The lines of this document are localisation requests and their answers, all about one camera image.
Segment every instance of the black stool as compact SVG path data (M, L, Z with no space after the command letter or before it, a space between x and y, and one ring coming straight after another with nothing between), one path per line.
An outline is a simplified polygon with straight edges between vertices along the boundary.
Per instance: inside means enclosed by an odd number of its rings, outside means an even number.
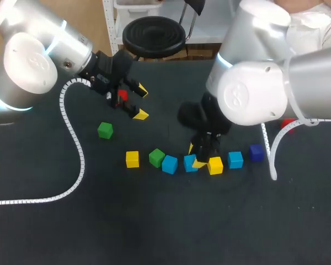
M181 23L187 6L194 9L189 35ZM180 52L193 33L196 17L201 15L205 0L185 0L179 23L165 17L143 17L128 24L122 32L122 42L137 57L160 59Z

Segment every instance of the white cable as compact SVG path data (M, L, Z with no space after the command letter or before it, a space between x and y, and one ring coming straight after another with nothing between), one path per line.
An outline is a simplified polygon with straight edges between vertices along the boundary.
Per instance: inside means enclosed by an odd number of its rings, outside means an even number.
M319 122L331 122L329 119L307 119L309 123L317 124ZM268 155L269 162L270 162L270 174L272 180L276 181L277 180L277 172L275 168L275 156L276 156L276 151L278 148L278 145L280 144L280 141L282 140L283 136L290 130L294 129L295 127L298 127L300 125L305 124L304 121L301 120L296 120L293 121L292 123L289 123L286 125L276 136L274 143L272 144L271 148L271 155Z
M266 125L264 123L261 123L261 129L263 131L263 136L264 136L264 142L265 142L265 148L266 148L267 158L270 158L270 154L271 154L270 142L269 142L269 137L267 136Z
M81 78L72 79L64 85L64 87L63 87L63 89L61 90L61 93L60 93L60 111L61 111L61 115L62 115L62 117L65 121L65 124L66 124L72 138L73 138L73 141L76 144L77 151L78 151L78 154L79 154L79 159L80 159L80 170L79 170L79 175L78 175L78 178L77 178L76 182L74 183L74 185L70 189L68 189L64 193L62 193L60 195L57 195L57 196L54 196L54 197L49 197L49 198L44 198L44 199L0 200L0 205L33 204L33 203L54 202L56 200L60 200L64 197L68 196L69 194L71 194L78 187L78 185L80 184L80 182L83 178L83 175L84 175L84 167L85 167L84 156L83 156L82 147L81 147L81 145L78 141L78 138L77 138L75 132L73 131L73 128L70 124L70 121L68 120L68 117L67 117L67 114L66 114L66 111L65 111L65 103L64 103L66 90L74 83L82 83L82 84L85 84L86 86L90 87L90 82L85 80L85 79L81 79Z

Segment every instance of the white shirt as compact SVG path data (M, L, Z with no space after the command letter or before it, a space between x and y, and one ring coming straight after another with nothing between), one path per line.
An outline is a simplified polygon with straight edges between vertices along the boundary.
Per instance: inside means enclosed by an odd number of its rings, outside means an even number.
M291 18L287 41L297 54L331 47L331 7L319 4Z

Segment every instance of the yellow block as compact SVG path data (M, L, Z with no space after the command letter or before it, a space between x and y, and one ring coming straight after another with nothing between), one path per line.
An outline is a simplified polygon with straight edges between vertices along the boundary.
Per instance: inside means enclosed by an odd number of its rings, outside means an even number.
M223 163L220 157L210 158L207 167L209 168L210 175L223 173Z
M144 95L143 97L148 95L148 91L143 87L143 85L141 83L138 84L138 87L140 87L143 91L146 92L146 95Z
M191 153L193 147L194 147L194 145L193 145L193 143L191 142L191 143L190 143L190 147L189 147L189 153L188 153L188 155Z
M136 120L146 120L149 115L140 109L140 112L133 118Z
M126 167L127 168L140 167L138 151L126 152Z
M197 159L195 159L194 163L193 163L193 168L201 168L203 166L205 166L207 163L202 163L197 161Z

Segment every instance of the blue cube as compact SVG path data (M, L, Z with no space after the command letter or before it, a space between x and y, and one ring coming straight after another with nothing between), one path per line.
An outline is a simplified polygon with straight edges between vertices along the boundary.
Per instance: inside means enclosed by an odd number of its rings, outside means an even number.
M252 145L249 149L250 160L253 162L261 162L265 159L265 152L261 145Z
M193 168L195 159L196 155L184 156L184 167L186 172L196 172L199 170L198 168Z
M162 171L174 174L178 167L178 159L173 156L166 156L162 162Z
M243 167L243 156L241 152L231 152L228 154L228 165L230 169Z

